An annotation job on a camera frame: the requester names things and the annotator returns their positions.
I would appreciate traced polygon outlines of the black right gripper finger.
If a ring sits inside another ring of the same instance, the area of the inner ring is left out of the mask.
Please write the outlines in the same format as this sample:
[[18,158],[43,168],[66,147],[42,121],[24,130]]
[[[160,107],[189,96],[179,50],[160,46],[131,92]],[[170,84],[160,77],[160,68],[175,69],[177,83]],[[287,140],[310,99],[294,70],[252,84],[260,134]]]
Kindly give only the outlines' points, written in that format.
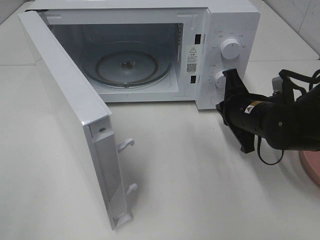
[[236,68],[225,70],[222,72],[222,74],[225,77],[225,97],[231,97],[240,94],[248,94],[248,89],[245,87]]
[[255,150],[254,142],[255,142],[255,135],[253,133],[250,133],[242,128],[237,127],[234,125],[231,120],[229,120],[224,115],[224,101],[221,101],[220,103],[216,104],[215,107],[221,117],[223,118],[223,123],[229,127],[229,129],[232,131],[235,138],[240,143],[240,150],[243,153],[251,153]]

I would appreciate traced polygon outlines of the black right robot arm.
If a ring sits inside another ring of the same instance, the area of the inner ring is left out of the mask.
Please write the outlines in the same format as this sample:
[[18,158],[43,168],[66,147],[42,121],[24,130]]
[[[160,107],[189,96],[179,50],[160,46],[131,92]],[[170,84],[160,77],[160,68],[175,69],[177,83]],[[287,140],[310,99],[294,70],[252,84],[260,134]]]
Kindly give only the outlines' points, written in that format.
[[319,151],[320,72],[311,77],[283,69],[272,96],[250,93],[232,68],[225,76],[224,100],[216,105],[241,151],[254,151],[255,136],[276,150]]

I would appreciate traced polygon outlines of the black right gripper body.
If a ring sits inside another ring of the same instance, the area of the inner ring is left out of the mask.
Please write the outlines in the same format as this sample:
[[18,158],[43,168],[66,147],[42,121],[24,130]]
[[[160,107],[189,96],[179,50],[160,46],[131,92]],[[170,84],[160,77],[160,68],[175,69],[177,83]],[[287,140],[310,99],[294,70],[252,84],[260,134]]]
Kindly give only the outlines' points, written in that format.
[[261,95],[228,95],[221,102],[223,122],[233,131],[262,133],[272,103]]

